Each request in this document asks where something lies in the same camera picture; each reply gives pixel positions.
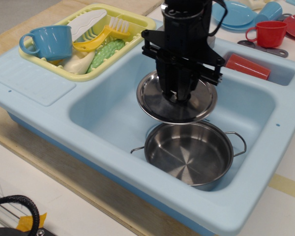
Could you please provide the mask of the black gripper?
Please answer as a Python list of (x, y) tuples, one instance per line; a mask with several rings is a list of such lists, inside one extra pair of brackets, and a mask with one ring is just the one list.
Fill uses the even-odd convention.
[(225, 61), (207, 44), (211, 10), (163, 11), (164, 31), (144, 30), (143, 54), (155, 60), (162, 91), (186, 101), (198, 79), (217, 85)]

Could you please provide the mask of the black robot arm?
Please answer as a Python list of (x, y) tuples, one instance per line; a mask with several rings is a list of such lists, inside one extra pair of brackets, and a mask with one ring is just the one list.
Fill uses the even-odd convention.
[(219, 26), (210, 31), (211, 0), (166, 0), (162, 5), (163, 30), (145, 30), (143, 54), (155, 60), (165, 98), (189, 99), (199, 80), (217, 85), (225, 60), (208, 43)]

